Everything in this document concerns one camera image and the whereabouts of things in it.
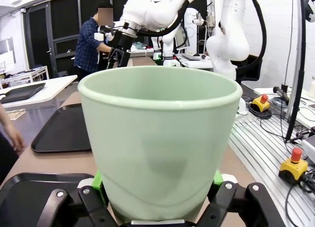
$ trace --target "light green bucket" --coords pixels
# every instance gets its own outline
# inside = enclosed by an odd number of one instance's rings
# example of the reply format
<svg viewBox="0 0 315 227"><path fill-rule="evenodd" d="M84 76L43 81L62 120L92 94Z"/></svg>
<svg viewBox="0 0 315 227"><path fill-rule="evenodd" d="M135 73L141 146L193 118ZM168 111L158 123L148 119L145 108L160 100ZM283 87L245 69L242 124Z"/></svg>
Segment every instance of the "light green bucket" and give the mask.
<svg viewBox="0 0 315 227"><path fill-rule="evenodd" d="M121 221L193 221L222 162L241 87L203 70L139 66L94 73L78 89Z"/></svg>

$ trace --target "black pants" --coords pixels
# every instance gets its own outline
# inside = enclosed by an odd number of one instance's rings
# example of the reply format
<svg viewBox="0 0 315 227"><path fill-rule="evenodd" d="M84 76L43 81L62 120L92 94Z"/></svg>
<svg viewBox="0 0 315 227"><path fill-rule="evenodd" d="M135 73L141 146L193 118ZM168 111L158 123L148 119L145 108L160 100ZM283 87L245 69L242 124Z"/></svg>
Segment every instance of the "black pants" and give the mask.
<svg viewBox="0 0 315 227"><path fill-rule="evenodd" d="M73 67L71 75L78 75L78 81L80 82L82 78L85 76L88 76L91 74L90 72L85 71L84 69L81 69L78 66Z"/></svg>
<svg viewBox="0 0 315 227"><path fill-rule="evenodd" d="M19 156L13 150L9 141L0 132L0 184L18 160Z"/></svg>

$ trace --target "screw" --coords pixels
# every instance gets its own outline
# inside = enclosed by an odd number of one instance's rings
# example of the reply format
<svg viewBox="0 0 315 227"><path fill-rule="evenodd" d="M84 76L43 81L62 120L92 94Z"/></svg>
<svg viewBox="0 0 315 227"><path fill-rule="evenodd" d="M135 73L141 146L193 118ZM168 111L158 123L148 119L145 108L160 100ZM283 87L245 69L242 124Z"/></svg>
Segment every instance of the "screw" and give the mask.
<svg viewBox="0 0 315 227"><path fill-rule="evenodd" d="M226 184L225 187L226 187L227 189L231 189L233 186L232 186L231 184Z"/></svg>
<svg viewBox="0 0 315 227"><path fill-rule="evenodd" d="M257 185L254 185L254 186L252 187L252 189L253 189L254 191L258 191L258 190L259 190L259 187L258 187Z"/></svg>
<svg viewBox="0 0 315 227"><path fill-rule="evenodd" d="M83 190L83 193L84 193L84 194L88 194L89 192L90 192L89 189L84 189L84 190Z"/></svg>
<svg viewBox="0 0 315 227"><path fill-rule="evenodd" d="M58 197L61 197L61 196L63 196L63 195L64 195L63 192L58 192L58 193L57 193L57 196L58 196Z"/></svg>

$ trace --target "person's hand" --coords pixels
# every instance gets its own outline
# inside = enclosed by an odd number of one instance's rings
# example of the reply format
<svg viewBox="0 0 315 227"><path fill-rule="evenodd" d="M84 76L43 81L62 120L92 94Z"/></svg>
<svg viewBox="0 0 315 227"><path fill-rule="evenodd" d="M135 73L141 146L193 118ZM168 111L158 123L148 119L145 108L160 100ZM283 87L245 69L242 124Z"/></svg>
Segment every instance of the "person's hand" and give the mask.
<svg viewBox="0 0 315 227"><path fill-rule="evenodd" d="M21 154L25 148L25 144L20 132L14 127L13 124L4 127L6 134L13 142L14 150Z"/></svg>

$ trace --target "man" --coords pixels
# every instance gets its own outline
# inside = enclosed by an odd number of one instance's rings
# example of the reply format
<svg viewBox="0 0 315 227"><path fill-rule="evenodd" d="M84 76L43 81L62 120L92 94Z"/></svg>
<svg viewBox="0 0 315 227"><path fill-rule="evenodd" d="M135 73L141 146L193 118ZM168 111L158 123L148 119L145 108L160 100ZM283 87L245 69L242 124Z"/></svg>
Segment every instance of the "man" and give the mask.
<svg viewBox="0 0 315 227"><path fill-rule="evenodd" d="M8 137L12 140L14 148L9 141L0 132L0 185L6 178L7 174L19 158L17 153L21 153L25 148L23 138L6 114L5 109L0 104L0 123Z"/></svg>
<svg viewBox="0 0 315 227"><path fill-rule="evenodd" d="M94 17L86 21L80 29L73 69L73 74L78 75L79 81L97 71L99 51L105 53L110 53L111 51L111 47L94 38L94 33L97 32L99 23L103 22L99 16L99 10L102 8L112 8L112 5L100 3Z"/></svg>

